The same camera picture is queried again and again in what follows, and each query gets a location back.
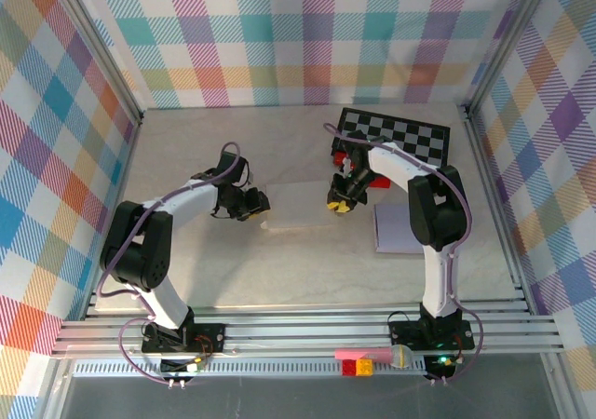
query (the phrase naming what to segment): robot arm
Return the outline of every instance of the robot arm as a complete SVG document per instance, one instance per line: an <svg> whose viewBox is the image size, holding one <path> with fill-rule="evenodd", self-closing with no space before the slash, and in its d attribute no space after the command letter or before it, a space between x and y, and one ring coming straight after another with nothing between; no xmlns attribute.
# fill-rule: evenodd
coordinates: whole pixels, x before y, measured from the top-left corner
<svg viewBox="0 0 596 419"><path fill-rule="evenodd" d="M351 137L364 140L361 132ZM399 149L392 142L384 146ZM426 285L420 306L419 331L422 347L440 341L451 341L462 326L462 312L454 302L458 253L450 255L450 244L466 232L467 220L463 207L455 194L432 173L417 167L405 158L390 151L367 144L344 142L352 170L348 175L333 175L328 194L328 207L338 212L349 212L358 203L367 203L366 189L377 174L386 176L408 193L410 225L414 236L423 245L425 254ZM414 161L435 169L464 194L457 170L453 167L436 167Z"/></svg>
<svg viewBox="0 0 596 419"><path fill-rule="evenodd" d="M257 188L245 190L250 181L249 165L240 157L235 167L213 184L198 185L212 180L233 166L236 155L222 152L217 168L193 177L176 196L170 197L147 217L138 235L142 241L130 243L117 262L112 276L128 288L134 289L151 307L155 318L145 328L150 339L178 344L174 350L186 349L194 326L192 309L180 298L168 278L171 237L174 230L192 221L197 215L219 209L227 210L230 219L241 222L269 210L266 195ZM102 250L101 266L105 270L146 210L159 201L142 204L121 203L108 232Z"/></svg>

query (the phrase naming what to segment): metal frame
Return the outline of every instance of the metal frame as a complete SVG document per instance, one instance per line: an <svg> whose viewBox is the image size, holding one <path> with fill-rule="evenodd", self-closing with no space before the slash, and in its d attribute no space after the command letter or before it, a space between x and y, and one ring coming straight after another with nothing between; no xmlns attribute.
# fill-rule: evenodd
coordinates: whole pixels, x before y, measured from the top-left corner
<svg viewBox="0 0 596 419"><path fill-rule="evenodd" d="M129 116L135 119L139 126L142 123L142 108L132 95L109 49L102 42L81 0L61 1L114 88L118 99L123 102ZM484 322L486 339L483 353L539 353L561 416L587 417L581 396L576 390L573 378L569 376L568 362L562 352L562 340L553 318L533 315L536 312L535 303L531 293L527 291L528 285L520 259L508 233L505 213L498 199L486 157L481 152L480 135L473 122L473 115L479 111L481 103L487 97L539 2L540 0L522 1L514 15L514 23L505 34L472 97L469 106L470 119L468 120L462 112L466 133L506 254L511 278L516 285L516 295L512 300L471 301L465 305L478 312ZM138 133L139 129L136 128L118 200L126 186ZM119 327L135 315L99 313L95 311L95 296L90 294L88 299L88 305L83 307L87 310L86 320L67 321L62 325L43 383L47 388L47 395L38 402L35 417L60 417L73 376L138 375L126 366L124 359L119 356L116 344ZM275 375L280 368L285 376L336 375L338 364L332 360L333 350L347 346L389 345L386 319L396 310L404 311L412 320L418 318L417 304L195 309L196 321L224 322L228 325L224 352L213 359L211 367L203 375ZM471 321L472 329L477 333L477 322L472 317L467 319ZM139 328L126 332L125 348L133 356L137 354L140 357L141 342ZM147 369L152 370L156 367L158 356L142 356L142 361L147 365ZM258 362L262 365L252 366ZM390 368L377 367L377 370L412 374ZM421 372L422 369L416 367L416 371Z"/></svg>
<svg viewBox="0 0 596 419"><path fill-rule="evenodd" d="M477 114L480 110L482 102L493 88L494 83L503 70L511 52L517 46L518 41L522 37L523 30L525 30L525 27L534 15L540 1L541 0L521 0L520 6L511 17L513 23L503 35L496 53L491 59L486 72L482 76L474 95L472 95L469 104L469 112L471 114Z"/></svg>
<svg viewBox="0 0 596 419"><path fill-rule="evenodd" d="M562 342L552 317L533 316L521 288L508 301L472 301L466 307L484 322L486 353L561 352ZM419 318L419 304L322 305L271 307L194 308L195 321L225 323L226 340L218 358L329 358L339 347L390 345L386 324L389 314L405 312ZM54 358L117 358L119 328L130 314L101 314L89 307L85 321L66 321L54 346ZM473 317L464 315L478 333ZM125 348L141 353L141 328L124 334ZM192 356L176 355L177 358Z"/></svg>
<svg viewBox="0 0 596 419"><path fill-rule="evenodd" d="M106 76L107 81L114 90L117 98L123 105L130 119L134 119L137 125L142 122L142 107L137 103L130 91L126 79L120 73L112 54L102 40L93 19L90 17L85 5L81 0L60 0L66 12L89 48L91 56Z"/></svg>
<svg viewBox="0 0 596 419"><path fill-rule="evenodd" d="M484 186L484 191L489 201L494 224L501 240L501 246L503 247L508 262L509 272L514 283L520 284L519 287L525 294L525 301L528 303L529 311L532 314L537 314L537 306L532 292L530 291L530 285L523 273L520 256L513 243L513 238L508 232L505 210L498 197L488 159L482 152L481 136L476 127L477 125L474 121L474 115L466 115L466 111L462 108L462 118L476 164L481 174L482 185ZM589 416L586 411L586 406L581 398L575 379L571 376L571 367L565 354L541 353L541 358L545 374L549 380L550 391L560 417L588 418Z"/></svg>

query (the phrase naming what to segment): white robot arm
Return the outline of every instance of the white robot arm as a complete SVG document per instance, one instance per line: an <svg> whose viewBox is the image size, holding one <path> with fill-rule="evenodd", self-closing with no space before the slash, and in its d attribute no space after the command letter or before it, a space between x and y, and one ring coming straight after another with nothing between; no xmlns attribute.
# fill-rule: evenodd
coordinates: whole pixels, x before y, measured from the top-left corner
<svg viewBox="0 0 596 419"><path fill-rule="evenodd" d="M386 145L398 149L395 143L386 143ZM417 168L402 157L378 147L373 147L369 151L369 163L372 171L386 176L406 192L408 192L408 182L414 177L426 177L429 175L427 171ZM426 285L422 305L432 317L447 317L457 310L453 299L448 295L447 261L449 259L450 249L449 247L443 247L442 250L437 251L431 245L424 245L423 250L425 254ZM453 268L451 276L454 280L457 279L457 258L458 256L452 258Z"/></svg>
<svg viewBox="0 0 596 419"><path fill-rule="evenodd" d="M424 249L426 285L420 320L415 328L412 324L401 325L394 335L400 336L400 344L414 349L451 346L455 335L470 338L466 333L469 324L462 320L456 301L458 251L453 250L453 244L467 231L467 216L455 193L435 175L441 174L465 198L457 170L450 166L437 169L412 156L406 159L393 142L374 147L359 131L348 137L356 140L342 141L350 171L347 175L333 175L328 207L349 212L358 203L366 204L370 183L377 175L384 175L408 193L410 225ZM468 340L465 347L470 346L473 342Z"/></svg>
<svg viewBox="0 0 596 419"><path fill-rule="evenodd" d="M126 285L130 292L137 292L154 315L151 325L145 328L143 349L150 348L145 349L146 352L193 350L193 345L197 346L193 340L199 334L217 336L224 330L224 325L210 325L204 330L195 325L193 310L169 281L171 236L174 230L201 213L210 212L215 217L219 209L225 209L229 219L243 222L269 210L269 201L263 192L255 187L246 188L250 177L246 159L222 152L217 168L191 177L153 211L151 207L161 199L142 204L127 201L117 207L102 249L104 270L120 252L143 214L151 211L137 233L142 240L131 242L112 270L115 280Z"/></svg>

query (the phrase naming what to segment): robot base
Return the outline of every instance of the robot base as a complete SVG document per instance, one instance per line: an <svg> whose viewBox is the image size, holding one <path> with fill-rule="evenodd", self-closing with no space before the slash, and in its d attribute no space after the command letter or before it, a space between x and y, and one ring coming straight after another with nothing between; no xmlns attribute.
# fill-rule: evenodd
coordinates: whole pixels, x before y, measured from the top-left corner
<svg viewBox="0 0 596 419"><path fill-rule="evenodd" d="M459 351L460 348L471 350L475 347L469 321L464 320L453 333L430 341L423 334L417 321L391 321L389 331L392 345L405 345L412 351Z"/></svg>
<svg viewBox="0 0 596 419"><path fill-rule="evenodd" d="M179 330L148 324L143 331L144 354L211 354L224 351L225 325L187 322Z"/></svg>

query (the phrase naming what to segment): colorful plaid backdrop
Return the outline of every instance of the colorful plaid backdrop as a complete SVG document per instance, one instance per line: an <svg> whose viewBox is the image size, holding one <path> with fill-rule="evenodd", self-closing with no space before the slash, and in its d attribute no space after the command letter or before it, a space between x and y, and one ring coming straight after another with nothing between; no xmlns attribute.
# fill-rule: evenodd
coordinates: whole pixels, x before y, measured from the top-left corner
<svg viewBox="0 0 596 419"><path fill-rule="evenodd" d="M543 0L481 114L523 270L596 417L596 0Z"/></svg>
<svg viewBox="0 0 596 419"><path fill-rule="evenodd" d="M57 0L0 0L0 418L33 413L132 130Z"/></svg>
<svg viewBox="0 0 596 419"><path fill-rule="evenodd" d="M84 1L158 108L460 102L519 2Z"/></svg>

